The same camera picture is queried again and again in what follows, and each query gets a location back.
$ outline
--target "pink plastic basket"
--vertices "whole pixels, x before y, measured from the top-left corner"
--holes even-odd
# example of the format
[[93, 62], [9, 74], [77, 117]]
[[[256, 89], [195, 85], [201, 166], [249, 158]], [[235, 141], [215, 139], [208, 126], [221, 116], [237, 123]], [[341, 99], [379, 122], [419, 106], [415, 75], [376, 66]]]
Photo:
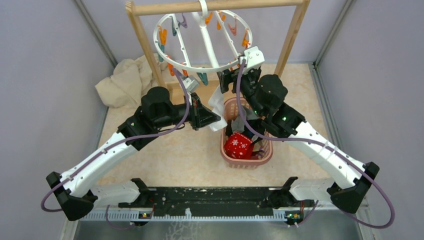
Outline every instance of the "pink plastic basket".
[[[242, 98], [241, 104], [247, 108], [251, 108], [248, 104], [248, 102]], [[237, 116], [239, 115], [239, 108], [237, 107], [237, 100], [235, 97], [228, 99], [224, 103], [224, 118], [225, 121], [228, 120], [235, 120]], [[259, 156], [259, 159], [236, 159], [229, 157], [224, 149], [224, 145], [227, 141], [226, 135], [225, 135], [225, 128], [221, 132], [221, 155], [224, 158], [224, 160], [228, 163], [228, 166], [235, 169], [255, 169], [260, 165], [266, 164], [271, 157], [273, 156], [273, 144], [272, 141], [263, 139], [260, 141], [261, 143], [261, 150], [264, 151], [264, 154], [262, 156]]]

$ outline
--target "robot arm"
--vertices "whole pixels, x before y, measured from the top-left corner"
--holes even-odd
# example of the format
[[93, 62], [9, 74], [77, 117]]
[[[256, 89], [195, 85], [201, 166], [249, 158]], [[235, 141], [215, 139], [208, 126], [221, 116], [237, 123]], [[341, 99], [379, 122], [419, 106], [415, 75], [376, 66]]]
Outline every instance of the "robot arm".
[[[298, 179], [291, 177], [282, 191], [290, 194], [292, 202], [302, 200], [320, 200], [332, 202], [339, 209], [356, 213], [371, 183], [349, 166], [339, 156], [346, 156], [363, 172], [374, 179], [379, 167], [373, 163], [364, 164], [339, 150], [331, 142], [320, 135], [305, 117], [284, 102], [288, 93], [280, 78], [273, 75], [261, 75], [261, 64], [264, 56], [258, 47], [251, 47], [239, 57], [239, 63], [245, 61], [240, 81], [240, 92], [260, 117], [264, 117], [263, 127], [273, 136], [284, 138], [291, 146], [307, 155], [322, 167], [331, 178], [328, 179]], [[236, 80], [239, 69], [225, 70], [218, 73], [221, 92], [229, 90], [233, 83], [232, 92], [236, 93]], [[323, 143], [324, 147], [308, 141]]]
[[[203, 107], [198, 95], [191, 93], [190, 109], [186, 122], [194, 130], [220, 120], [220, 117]], [[98, 186], [95, 183], [122, 160], [144, 148], [156, 137], [140, 138], [122, 142], [110, 150], [111, 144], [124, 139], [157, 134], [161, 128], [175, 125], [183, 119], [186, 103], [173, 105], [169, 91], [164, 87], [153, 87], [141, 98], [142, 105], [123, 124], [118, 127], [109, 140], [75, 167], [59, 174], [52, 172], [46, 179], [51, 188], [69, 179], [54, 191], [60, 207], [70, 221], [87, 215], [93, 208], [116, 205], [118, 203], [146, 202], [149, 190], [138, 178], [124, 184]], [[87, 165], [94, 156], [95, 164]], [[73, 178], [73, 174], [85, 166]]]

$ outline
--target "wooden pole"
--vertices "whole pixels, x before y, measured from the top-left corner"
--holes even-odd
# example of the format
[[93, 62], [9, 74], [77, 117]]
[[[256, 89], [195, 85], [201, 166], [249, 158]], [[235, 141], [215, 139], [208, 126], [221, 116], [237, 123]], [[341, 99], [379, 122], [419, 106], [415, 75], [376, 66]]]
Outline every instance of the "wooden pole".
[[304, 0], [303, 3], [296, 6], [296, 9], [294, 10], [293, 18], [291, 19], [290, 26], [288, 27], [287, 36], [285, 37], [278, 62], [275, 67], [274, 74], [279, 77], [283, 74], [284, 67], [289, 59], [293, 44], [295, 43], [302, 21], [305, 17], [306, 10], [308, 9], [309, 2], [310, 0]]
[[[304, 0], [213, 0], [207, 1], [209, 11], [233, 10], [233, 9], [255, 9], [282, 6], [299, 6]], [[198, 1], [163, 3], [151, 5], [137, 5], [132, 13], [136, 16], [177, 14], [201, 12], [202, 7]]]
[[144, 55], [146, 56], [148, 65], [151, 68], [153, 77], [156, 79], [159, 86], [165, 87], [164, 79], [162, 78], [161, 70], [156, 63], [155, 55], [153, 55], [152, 48], [149, 44], [149, 38], [147, 37], [145, 28], [143, 27], [140, 17], [134, 14], [135, 4], [133, 1], [127, 1], [125, 4], [126, 14], [131, 21], [132, 27], [134, 28], [135, 35], [137, 35], [138, 41], [140, 42], [141, 48], [143, 48]]

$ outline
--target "white cloth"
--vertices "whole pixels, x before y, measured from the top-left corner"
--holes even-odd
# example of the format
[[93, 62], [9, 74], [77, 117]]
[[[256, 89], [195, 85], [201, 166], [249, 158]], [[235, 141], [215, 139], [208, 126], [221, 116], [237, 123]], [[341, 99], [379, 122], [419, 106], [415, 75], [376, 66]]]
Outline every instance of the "white cloth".
[[208, 127], [214, 132], [225, 128], [227, 122], [224, 119], [224, 95], [221, 93], [220, 86], [215, 89], [208, 103], [213, 108], [212, 112], [221, 117], [221, 120], [211, 123]]
[[[156, 53], [155, 58], [162, 71], [167, 68], [165, 62], [158, 61]], [[141, 104], [142, 96], [157, 85], [158, 82], [153, 78], [144, 55], [136, 60], [122, 60], [113, 70], [113, 75], [101, 80], [95, 89], [103, 104], [108, 107], [137, 108]]]

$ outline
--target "clothespin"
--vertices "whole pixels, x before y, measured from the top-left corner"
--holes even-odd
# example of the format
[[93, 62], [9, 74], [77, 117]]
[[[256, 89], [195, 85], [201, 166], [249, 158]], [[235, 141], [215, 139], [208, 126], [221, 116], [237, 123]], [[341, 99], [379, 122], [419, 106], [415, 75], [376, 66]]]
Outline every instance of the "clothespin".
[[172, 19], [171, 27], [172, 27], [172, 36], [175, 37], [177, 35], [177, 30], [175, 29], [175, 26], [174, 26], [174, 19]]
[[168, 69], [169, 69], [169, 73], [171, 74], [171, 76], [175, 76], [175, 72], [172, 70], [174, 66], [171, 63], [168, 63]]
[[182, 74], [184, 74], [184, 76], [186, 76], [186, 77], [189, 76], [189, 73], [186, 70], [184, 70], [184, 69], [182, 70]]
[[197, 76], [200, 78], [200, 80], [203, 82], [205, 86], [209, 84], [208, 75], [206, 74], [206, 72], [198, 72]]
[[[157, 45], [159, 46], [159, 48], [162, 51], [162, 53], [164, 53], [165, 52], [165, 45], [160, 44], [159, 42], [157, 43]], [[164, 58], [161, 57], [160, 54], [157, 55], [157, 58], [159, 59], [159, 62], [161, 62], [161, 63], [164, 61]]]
[[237, 35], [237, 18], [234, 18], [234, 27], [231, 27], [231, 25], [228, 23], [228, 28], [234, 36]]
[[209, 24], [209, 21], [211, 21], [211, 18], [212, 18], [212, 16], [213, 16], [214, 14], [211, 12], [210, 14], [209, 14], [209, 16], [204, 20], [204, 23], [206, 23], [206, 25], [208, 25]]
[[241, 42], [241, 46], [243, 46], [245, 48], [249, 47], [249, 41], [246, 39], [246, 37], [248, 36], [248, 31], [249, 31], [249, 29], [246, 28], [246, 31], [244, 32], [243, 41]]
[[[219, 17], [221, 18], [223, 22], [225, 21], [225, 14], [222, 14], [221, 12], [219, 12]], [[220, 21], [216, 21], [216, 29], [221, 30]]]
[[187, 28], [187, 21], [186, 21], [186, 17], [184, 16], [184, 13], [181, 13], [182, 15], [182, 21], [178, 21], [178, 27], [179, 26], [183, 26], [185, 29]]
[[158, 26], [158, 27], [159, 27], [160, 43], [163, 44], [163, 45], [166, 45], [167, 44], [167, 34], [168, 34], [167, 29], [164, 28], [162, 30], [162, 26]]

